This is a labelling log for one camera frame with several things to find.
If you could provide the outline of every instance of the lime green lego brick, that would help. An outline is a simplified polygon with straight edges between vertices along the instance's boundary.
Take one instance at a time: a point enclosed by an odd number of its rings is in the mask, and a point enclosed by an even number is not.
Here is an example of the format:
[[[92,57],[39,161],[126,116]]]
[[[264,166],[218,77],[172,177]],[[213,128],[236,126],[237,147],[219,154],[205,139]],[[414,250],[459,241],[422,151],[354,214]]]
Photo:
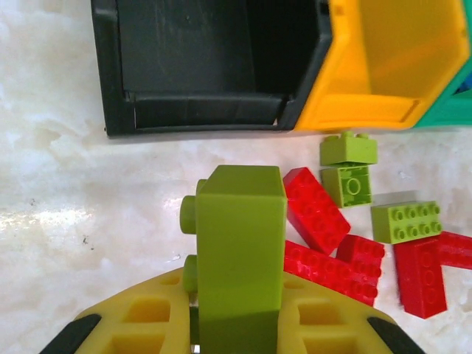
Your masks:
[[[321,171],[322,184],[340,208],[372,203],[369,168],[338,167]]]
[[[182,202],[181,226],[197,234],[201,350],[274,354],[287,212],[280,170],[219,166],[197,190]]]
[[[402,243],[441,233],[440,208],[435,201],[373,206],[374,239],[383,243]]]
[[[205,183],[207,182],[206,179],[200,179],[198,180],[198,183],[197,183],[197,190],[195,191],[195,193],[198,193],[201,188],[205,185]]]
[[[319,146],[321,166],[355,166],[377,163],[377,141],[368,134],[354,136],[345,131],[341,136],[332,135]]]
[[[198,292],[197,282],[197,256],[190,254],[185,259],[184,273],[182,275],[182,284],[187,293]]]

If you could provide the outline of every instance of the yellow plastic bin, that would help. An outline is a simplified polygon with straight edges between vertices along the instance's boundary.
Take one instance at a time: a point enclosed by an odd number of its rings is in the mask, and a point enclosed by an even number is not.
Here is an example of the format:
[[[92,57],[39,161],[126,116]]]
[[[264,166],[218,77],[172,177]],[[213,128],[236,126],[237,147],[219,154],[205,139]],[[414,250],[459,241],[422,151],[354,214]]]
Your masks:
[[[296,130],[410,128],[470,55],[462,0],[331,0],[333,43]]]

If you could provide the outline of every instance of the lego duplo brick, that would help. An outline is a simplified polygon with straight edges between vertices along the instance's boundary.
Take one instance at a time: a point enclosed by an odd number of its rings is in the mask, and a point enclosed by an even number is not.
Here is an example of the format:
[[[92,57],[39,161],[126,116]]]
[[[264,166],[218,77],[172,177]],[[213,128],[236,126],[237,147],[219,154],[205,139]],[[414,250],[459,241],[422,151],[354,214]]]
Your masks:
[[[182,285],[187,293],[192,294],[198,292],[197,256],[194,254],[189,254],[187,258],[185,258]]]
[[[324,189],[340,208],[372,203],[369,168],[339,167],[321,171]]]
[[[197,235],[203,353],[276,352],[286,211],[272,166],[218,166],[184,198],[182,231]]]
[[[381,276],[385,247],[379,242],[356,235],[347,235],[339,244],[336,258],[349,263],[353,279],[377,287]]]
[[[378,160],[377,141],[368,134],[356,136],[352,131],[344,131],[341,136],[332,135],[319,146],[321,166],[354,166],[376,164]]]
[[[443,266],[472,269],[472,237],[443,231],[438,238]]]
[[[350,264],[289,240],[285,242],[284,271],[370,306],[377,296],[376,285],[359,282]]]
[[[350,231],[349,223],[308,168],[291,170],[283,182],[289,221],[312,249],[331,254]]]
[[[378,242],[408,242],[438,235],[443,230],[435,201],[373,206],[371,213],[374,239]]]
[[[448,309],[438,246],[438,237],[393,246],[400,302],[405,312],[422,319]]]
[[[285,242],[284,271],[342,294],[351,283],[348,264],[289,240]]]

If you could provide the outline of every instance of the marble floor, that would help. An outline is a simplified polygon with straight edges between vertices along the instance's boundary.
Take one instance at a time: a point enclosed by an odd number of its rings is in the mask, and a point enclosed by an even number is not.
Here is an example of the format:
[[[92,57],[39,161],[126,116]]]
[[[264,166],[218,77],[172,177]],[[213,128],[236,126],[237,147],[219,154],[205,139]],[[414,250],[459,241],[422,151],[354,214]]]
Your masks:
[[[81,310],[182,266],[195,238],[178,227],[181,199],[218,164],[319,169],[317,135],[111,141],[103,128],[90,1],[0,0],[0,353],[38,353]],[[373,137],[378,200],[434,199],[472,235],[472,130]],[[368,207],[343,213],[372,237]],[[472,353],[472,272],[444,267],[449,309],[422,320],[399,306],[389,247],[382,268],[377,308],[427,353]]]

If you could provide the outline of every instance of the green 2x4 brick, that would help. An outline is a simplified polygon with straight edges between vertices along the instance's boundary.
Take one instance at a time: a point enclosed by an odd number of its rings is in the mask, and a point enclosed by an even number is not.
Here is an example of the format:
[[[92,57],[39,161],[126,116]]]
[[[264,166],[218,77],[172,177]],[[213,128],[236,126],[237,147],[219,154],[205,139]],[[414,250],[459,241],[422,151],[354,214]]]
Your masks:
[[[440,208],[434,201],[425,203],[373,206],[374,239],[383,243],[402,243],[441,233]]]

